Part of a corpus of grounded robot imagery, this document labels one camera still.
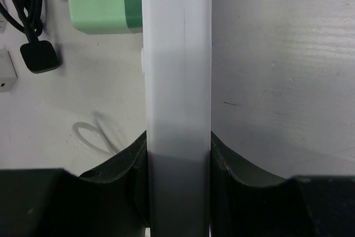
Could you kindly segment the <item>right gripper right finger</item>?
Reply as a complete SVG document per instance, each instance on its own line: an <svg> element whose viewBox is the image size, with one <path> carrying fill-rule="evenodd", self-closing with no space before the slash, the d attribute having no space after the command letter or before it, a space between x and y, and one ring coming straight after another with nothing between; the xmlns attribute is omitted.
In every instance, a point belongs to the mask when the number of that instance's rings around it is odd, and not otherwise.
<svg viewBox="0 0 355 237"><path fill-rule="evenodd" d="M212 236L353 236L354 177L288 179L252 164L211 135Z"/></svg>

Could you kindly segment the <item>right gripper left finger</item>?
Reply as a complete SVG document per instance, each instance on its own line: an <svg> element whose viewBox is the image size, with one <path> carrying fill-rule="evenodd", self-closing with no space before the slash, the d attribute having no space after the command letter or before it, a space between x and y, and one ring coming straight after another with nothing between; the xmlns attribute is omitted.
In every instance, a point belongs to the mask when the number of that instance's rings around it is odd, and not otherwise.
<svg viewBox="0 0 355 237"><path fill-rule="evenodd" d="M144 236L149 225L146 134L80 176L1 171L2 236Z"/></svg>

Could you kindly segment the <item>white usb charger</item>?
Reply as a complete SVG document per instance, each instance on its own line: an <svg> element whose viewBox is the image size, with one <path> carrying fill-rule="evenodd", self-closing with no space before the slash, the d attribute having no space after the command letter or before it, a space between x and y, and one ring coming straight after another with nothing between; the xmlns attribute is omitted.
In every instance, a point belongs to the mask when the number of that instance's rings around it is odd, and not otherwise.
<svg viewBox="0 0 355 237"><path fill-rule="evenodd" d="M17 74L8 51L1 49L0 54L0 92L10 92L17 82Z"/></svg>

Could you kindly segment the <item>green usb charger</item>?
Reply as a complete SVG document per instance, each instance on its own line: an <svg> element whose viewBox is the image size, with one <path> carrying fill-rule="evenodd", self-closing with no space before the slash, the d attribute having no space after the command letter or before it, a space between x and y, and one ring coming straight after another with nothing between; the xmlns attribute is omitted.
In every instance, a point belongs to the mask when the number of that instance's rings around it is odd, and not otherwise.
<svg viewBox="0 0 355 237"><path fill-rule="evenodd" d="M85 34L143 31L141 0L68 0L73 27Z"/></svg>

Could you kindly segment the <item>white power strip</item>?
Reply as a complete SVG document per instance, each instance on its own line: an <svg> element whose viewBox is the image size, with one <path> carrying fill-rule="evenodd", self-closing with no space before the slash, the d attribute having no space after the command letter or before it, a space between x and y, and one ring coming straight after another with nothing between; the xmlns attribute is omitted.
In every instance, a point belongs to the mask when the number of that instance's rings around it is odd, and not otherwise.
<svg viewBox="0 0 355 237"><path fill-rule="evenodd" d="M212 0L142 0L152 236L209 235Z"/></svg>

